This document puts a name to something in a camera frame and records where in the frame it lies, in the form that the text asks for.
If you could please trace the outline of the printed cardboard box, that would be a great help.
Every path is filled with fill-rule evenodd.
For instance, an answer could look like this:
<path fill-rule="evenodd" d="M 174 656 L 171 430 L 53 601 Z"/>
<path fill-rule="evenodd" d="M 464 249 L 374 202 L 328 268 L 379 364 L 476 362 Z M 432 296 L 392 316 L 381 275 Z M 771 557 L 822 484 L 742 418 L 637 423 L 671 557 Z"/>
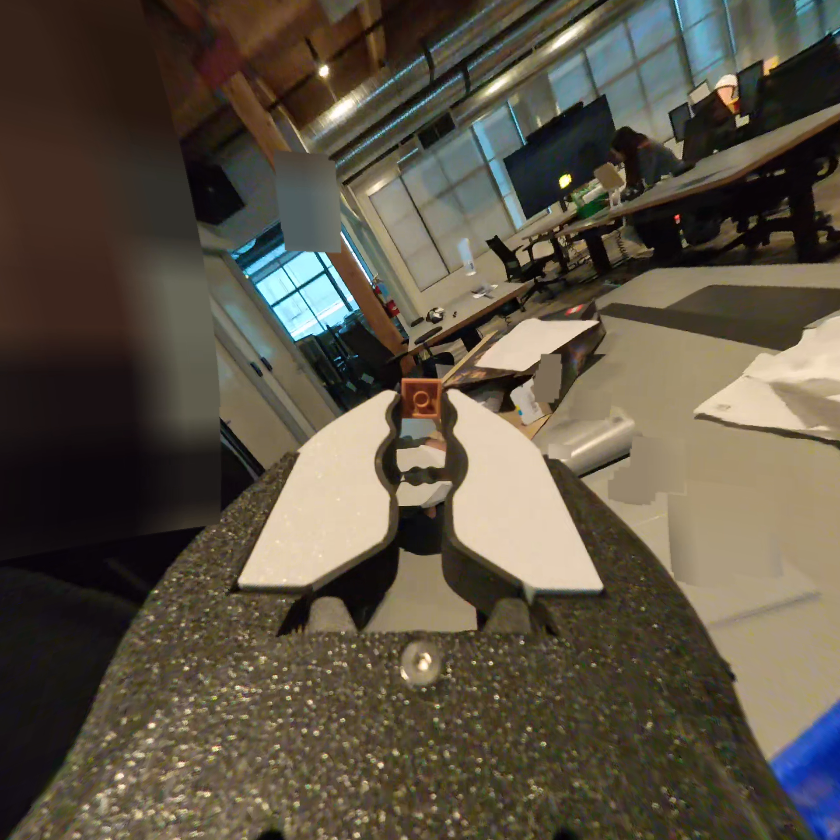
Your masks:
<path fill-rule="evenodd" d="M 601 326 L 583 333 L 561 350 L 544 355 L 540 362 L 524 373 L 476 367 L 476 359 L 479 359 L 494 343 L 498 342 L 517 325 L 495 332 L 488 339 L 482 340 L 475 350 L 469 352 L 459 365 L 446 374 L 444 388 L 456 389 L 467 394 L 469 391 L 491 382 L 502 382 L 504 386 L 515 387 L 533 379 L 533 390 L 537 401 L 548 404 L 551 412 L 556 410 L 567 396 L 572 384 L 592 362 L 606 336 L 606 330 L 597 311 L 597 306 L 592 301 L 540 318 L 527 318 L 525 320 L 529 319 L 545 321 L 593 319 L 599 321 Z"/>

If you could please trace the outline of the white paper sheet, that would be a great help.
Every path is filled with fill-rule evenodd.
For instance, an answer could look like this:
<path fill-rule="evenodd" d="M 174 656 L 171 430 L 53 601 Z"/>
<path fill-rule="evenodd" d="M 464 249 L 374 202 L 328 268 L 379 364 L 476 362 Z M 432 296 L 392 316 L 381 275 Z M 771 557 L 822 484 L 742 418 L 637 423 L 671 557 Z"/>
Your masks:
<path fill-rule="evenodd" d="M 476 359 L 475 365 L 481 369 L 524 373 L 544 355 L 561 350 L 583 333 L 600 326 L 593 319 L 525 320 Z"/>

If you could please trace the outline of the dark grey sheet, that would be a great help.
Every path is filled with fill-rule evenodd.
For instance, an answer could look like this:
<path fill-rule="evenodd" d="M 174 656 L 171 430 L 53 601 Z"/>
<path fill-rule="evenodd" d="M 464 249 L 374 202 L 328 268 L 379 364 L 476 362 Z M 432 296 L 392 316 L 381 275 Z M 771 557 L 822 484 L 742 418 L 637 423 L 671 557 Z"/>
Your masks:
<path fill-rule="evenodd" d="M 814 322 L 837 313 L 839 290 L 819 287 L 705 287 L 666 308 L 610 303 L 610 318 L 783 351 Z"/>

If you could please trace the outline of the window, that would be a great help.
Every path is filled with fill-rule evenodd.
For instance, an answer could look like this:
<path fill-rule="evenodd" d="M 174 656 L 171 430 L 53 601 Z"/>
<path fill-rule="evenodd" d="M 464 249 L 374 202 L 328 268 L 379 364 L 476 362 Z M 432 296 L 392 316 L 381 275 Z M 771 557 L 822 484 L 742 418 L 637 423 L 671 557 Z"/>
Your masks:
<path fill-rule="evenodd" d="M 359 310 L 327 254 L 289 251 L 277 238 L 253 240 L 233 258 L 295 341 L 337 328 Z"/>

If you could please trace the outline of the long wooden office desk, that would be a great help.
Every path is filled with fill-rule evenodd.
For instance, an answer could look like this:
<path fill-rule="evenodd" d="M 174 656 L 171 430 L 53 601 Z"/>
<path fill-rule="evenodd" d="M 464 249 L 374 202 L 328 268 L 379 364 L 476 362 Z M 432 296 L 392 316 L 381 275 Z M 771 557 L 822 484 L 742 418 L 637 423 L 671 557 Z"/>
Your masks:
<path fill-rule="evenodd" d="M 756 249 L 772 233 L 790 232 L 798 262 L 827 260 L 838 252 L 838 231 L 817 223 L 813 186 L 819 179 L 817 163 L 838 151 L 838 121 L 835 104 L 714 153 L 633 201 L 576 222 L 535 227 L 525 233 L 528 247 L 563 236 L 589 239 L 625 217 L 653 223 L 708 209 L 738 226 L 729 249 Z"/>

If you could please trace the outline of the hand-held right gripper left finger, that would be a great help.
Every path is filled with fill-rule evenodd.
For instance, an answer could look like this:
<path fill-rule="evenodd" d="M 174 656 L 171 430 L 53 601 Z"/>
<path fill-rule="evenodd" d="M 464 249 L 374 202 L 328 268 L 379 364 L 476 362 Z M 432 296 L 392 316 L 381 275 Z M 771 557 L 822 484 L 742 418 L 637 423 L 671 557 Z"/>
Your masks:
<path fill-rule="evenodd" d="M 239 574 L 240 591 L 315 592 L 392 543 L 399 408 L 396 392 L 380 393 L 300 448 Z"/>

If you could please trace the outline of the crumpled white paper bag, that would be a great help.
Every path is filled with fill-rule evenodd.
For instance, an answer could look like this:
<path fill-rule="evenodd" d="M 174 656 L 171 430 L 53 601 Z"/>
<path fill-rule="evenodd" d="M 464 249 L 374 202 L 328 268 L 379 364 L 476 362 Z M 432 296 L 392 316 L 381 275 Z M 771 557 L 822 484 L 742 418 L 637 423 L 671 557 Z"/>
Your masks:
<path fill-rule="evenodd" d="M 744 372 L 767 385 L 807 427 L 839 427 L 839 316 L 803 331 L 798 344 L 758 356 Z"/>

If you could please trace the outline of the wooden pillar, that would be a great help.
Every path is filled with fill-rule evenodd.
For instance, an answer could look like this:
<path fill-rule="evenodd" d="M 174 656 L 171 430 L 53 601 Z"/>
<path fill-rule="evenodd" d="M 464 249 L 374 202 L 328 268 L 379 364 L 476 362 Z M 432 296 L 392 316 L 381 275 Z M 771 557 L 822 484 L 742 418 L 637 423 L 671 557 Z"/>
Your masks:
<path fill-rule="evenodd" d="M 231 77 L 223 85 L 223 92 L 274 173 L 278 215 L 287 247 L 327 254 L 374 335 L 394 355 L 400 354 L 400 334 L 343 241 L 334 163 L 324 154 L 293 150 L 242 73 Z"/>

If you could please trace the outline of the black office chair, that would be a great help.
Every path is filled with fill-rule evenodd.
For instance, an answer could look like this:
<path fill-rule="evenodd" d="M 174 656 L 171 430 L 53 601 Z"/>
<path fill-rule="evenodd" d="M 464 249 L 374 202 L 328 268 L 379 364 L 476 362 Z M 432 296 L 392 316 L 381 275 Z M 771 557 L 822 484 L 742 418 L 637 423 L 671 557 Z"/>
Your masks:
<path fill-rule="evenodd" d="M 553 258 L 545 256 L 530 259 L 529 262 L 523 264 L 520 262 L 517 252 L 507 247 L 500 237 L 494 236 L 487 239 L 486 245 L 502 262 L 509 282 L 522 284 L 531 280 L 534 281 L 535 285 L 520 300 L 521 307 L 523 307 L 530 297 L 539 290 L 538 281 L 545 277 L 546 267 Z"/>

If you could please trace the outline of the grey-topped office desk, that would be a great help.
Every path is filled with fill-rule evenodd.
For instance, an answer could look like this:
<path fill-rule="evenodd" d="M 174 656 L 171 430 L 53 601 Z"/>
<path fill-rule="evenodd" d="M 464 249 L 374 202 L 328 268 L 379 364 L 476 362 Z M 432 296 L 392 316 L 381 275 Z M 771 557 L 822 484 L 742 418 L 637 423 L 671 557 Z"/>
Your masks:
<path fill-rule="evenodd" d="M 423 322 L 411 327 L 405 354 L 417 355 L 439 344 L 461 342 L 465 350 L 473 350 L 481 341 L 479 328 L 496 317 L 499 310 L 513 301 L 516 305 L 533 287 L 534 282 L 503 282 L 490 289 L 488 295 L 476 297 L 469 291 L 443 306 L 443 317 L 437 322 Z"/>

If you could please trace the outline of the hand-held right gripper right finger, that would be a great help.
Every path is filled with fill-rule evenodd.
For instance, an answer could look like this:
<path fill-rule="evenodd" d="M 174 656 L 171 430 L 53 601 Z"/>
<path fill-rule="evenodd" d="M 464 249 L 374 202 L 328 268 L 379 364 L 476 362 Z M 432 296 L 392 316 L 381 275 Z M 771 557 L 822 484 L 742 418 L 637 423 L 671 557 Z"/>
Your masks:
<path fill-rule="evenodd" d="M 444 394 L 447 536 L 455 551 L 533 602 L 600 595 L 602 578 L 550 468 L 506 419 L 457 390 Z"/>

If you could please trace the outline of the white cabinet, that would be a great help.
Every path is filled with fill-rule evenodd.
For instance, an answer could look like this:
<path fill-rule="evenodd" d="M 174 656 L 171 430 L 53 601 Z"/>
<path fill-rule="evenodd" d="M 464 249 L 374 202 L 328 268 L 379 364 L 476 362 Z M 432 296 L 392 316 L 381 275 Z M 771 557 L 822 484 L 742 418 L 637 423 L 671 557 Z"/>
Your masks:
<path fill-rule="evenodd" d="M 340 414 L 289 332 L 220 248 L 202 246 L 216 341 L 219 416 L 265 468 Z"/>

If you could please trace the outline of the silver ventilation duct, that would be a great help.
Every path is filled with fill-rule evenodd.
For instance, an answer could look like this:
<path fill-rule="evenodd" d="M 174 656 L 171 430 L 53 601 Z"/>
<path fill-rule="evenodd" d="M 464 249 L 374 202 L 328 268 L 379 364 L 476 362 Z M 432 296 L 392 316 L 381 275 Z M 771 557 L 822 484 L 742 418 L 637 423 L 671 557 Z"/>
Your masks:
<path fill-rule="evenodd" d="M 573 47 L 581 46 L 589 37 L 599 34 L 607 25 L 641 6 L 641 2 L 597 2 L 588 15 L 565 26 L 515 59 L 508 66 L 497 69 L 477 89 L 455 101 L 455 82 L 451 80 L 434 98 L 425 97 L 409 112 L 404 112 L 388 130 L 369 132 L 330 157 L 336 165 L 340 184 L 355 177 L 391 154 L 403 142 L 425 130 L 438 119 L 450 115 L 455 124 L 468 117 L 480 115 L 503 96 L 529 81 L 540 70 L 562 57 Z"/>
<path fill-rule="evenodd" d="M 455 101 L 477 89 L 565 26 L 588 15 L 597 2 L 469 2 L 453 24 L 416 42 L 395 69 L 380 70 L 343 96 L 301 132 L 310 151 L 335 153 L 369 132 L 390 129 L 425 97 L 451 80 Z"/>

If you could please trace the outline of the large black screen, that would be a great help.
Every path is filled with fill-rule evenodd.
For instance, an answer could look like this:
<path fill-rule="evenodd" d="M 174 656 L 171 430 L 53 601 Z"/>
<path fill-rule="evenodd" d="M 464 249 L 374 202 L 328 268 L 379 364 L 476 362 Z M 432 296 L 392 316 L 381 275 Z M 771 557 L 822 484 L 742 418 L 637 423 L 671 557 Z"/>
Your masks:
<path fill-rule="evenodd" d="M 525 218 L 566 200 L 608 162 L 616 127 L 608 99 L 576 103 L 530 134 L 504 158 L 508 180 Z"/>

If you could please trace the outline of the small orange square plate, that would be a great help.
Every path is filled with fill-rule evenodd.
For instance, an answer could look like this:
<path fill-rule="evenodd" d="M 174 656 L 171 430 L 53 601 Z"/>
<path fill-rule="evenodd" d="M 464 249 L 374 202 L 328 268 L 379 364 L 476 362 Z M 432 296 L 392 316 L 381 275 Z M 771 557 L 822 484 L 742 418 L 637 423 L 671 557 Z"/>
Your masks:
<path fill-rule="evenodd" d="M 443 383 L 440 379 L 402 379 L 402 418 L 431 419 L 433 421 L 440 419 L 443 392 Z"/>

